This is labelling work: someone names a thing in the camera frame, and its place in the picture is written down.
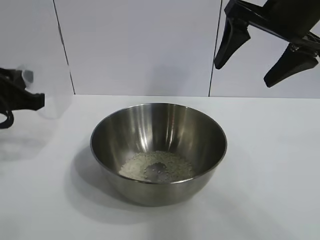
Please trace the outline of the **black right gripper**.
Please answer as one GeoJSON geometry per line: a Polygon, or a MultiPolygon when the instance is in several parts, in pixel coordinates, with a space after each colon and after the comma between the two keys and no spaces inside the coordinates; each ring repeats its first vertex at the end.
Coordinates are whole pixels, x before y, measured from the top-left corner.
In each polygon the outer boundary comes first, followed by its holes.
{"type": "Polygon", "coordinates": [[[230,0],[224,12],[223,36],[213,61],[216,69],[251,39],[249,25],[291,43],[264,76],[268,88],[318,65],[320,38],[311,32],[320,20],[318,0],[268,0],[263,6],[230,0]]]}

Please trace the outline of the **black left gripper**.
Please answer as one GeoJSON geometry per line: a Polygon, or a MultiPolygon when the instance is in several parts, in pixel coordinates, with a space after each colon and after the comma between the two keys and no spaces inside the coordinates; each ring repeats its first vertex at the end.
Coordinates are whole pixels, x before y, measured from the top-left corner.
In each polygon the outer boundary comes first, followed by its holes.
{"type": "Polygon", "coordinates": [[[44,93],[25,92],[25,82],[33,81],[34,73],[31,70],[0,68],[0,112],[6,111],[5,104],[13,111],[37,111],[43,108],[45,106],[44,93]]]}

